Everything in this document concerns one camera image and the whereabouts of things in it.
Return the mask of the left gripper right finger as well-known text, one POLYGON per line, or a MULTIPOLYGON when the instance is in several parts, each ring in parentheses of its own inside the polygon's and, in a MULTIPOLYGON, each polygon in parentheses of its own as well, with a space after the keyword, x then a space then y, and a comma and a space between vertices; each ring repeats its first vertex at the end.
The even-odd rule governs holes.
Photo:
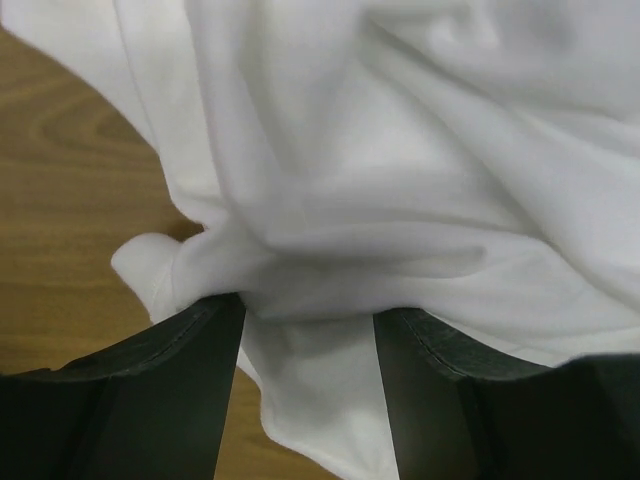
POLYGON ((635 479, 639 358, 554 368, 493 350, 416 309, 374 316, 403 479, 635 479))

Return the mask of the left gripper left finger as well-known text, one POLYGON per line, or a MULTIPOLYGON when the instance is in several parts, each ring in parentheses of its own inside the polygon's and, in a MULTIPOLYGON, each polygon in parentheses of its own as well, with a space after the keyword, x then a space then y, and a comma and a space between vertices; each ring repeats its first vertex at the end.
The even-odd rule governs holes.
POLYGON ((202 299, 61 369, 1 379, 5 479, 210 479, 245 308, 202 299))

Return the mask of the white t shirt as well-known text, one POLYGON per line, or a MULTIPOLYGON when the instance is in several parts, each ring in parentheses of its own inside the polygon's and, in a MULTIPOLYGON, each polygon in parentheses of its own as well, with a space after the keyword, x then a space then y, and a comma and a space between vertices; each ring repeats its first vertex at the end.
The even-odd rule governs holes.
POLYGON ((554 367, 639 349, 635 1, 5 1, 203 232, 112 265, 160 321, 248 304, 267 435, 394 479, 373 317, 554 367))

